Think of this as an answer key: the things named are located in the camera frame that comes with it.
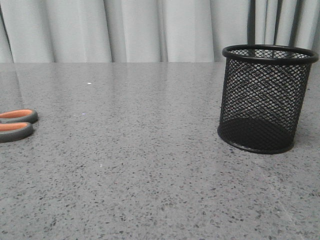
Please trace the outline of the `black mesh pen bucket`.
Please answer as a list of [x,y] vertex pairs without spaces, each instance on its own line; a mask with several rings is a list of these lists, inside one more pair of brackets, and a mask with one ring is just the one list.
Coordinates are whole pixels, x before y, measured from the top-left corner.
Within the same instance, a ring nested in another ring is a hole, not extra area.
[[304,48],[242,44],[225,47],[218,135],[257,154],[279,154],[294,145],[312,64]]

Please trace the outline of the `grey orange handled scissors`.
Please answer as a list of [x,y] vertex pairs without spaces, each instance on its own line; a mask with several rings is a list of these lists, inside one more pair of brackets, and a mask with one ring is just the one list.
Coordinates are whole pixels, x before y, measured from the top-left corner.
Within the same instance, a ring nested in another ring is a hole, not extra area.
[[0,114],[0,142],[14,142],[30,136],[38,113],[33,109],[17,109]]

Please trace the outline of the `grey pleated curtain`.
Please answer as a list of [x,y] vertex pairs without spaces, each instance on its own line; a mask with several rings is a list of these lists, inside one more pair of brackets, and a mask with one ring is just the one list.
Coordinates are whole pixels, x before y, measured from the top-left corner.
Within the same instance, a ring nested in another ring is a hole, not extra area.
[[320,49],[317,0],[3,0],[0,61],[220,62],[231,45]]

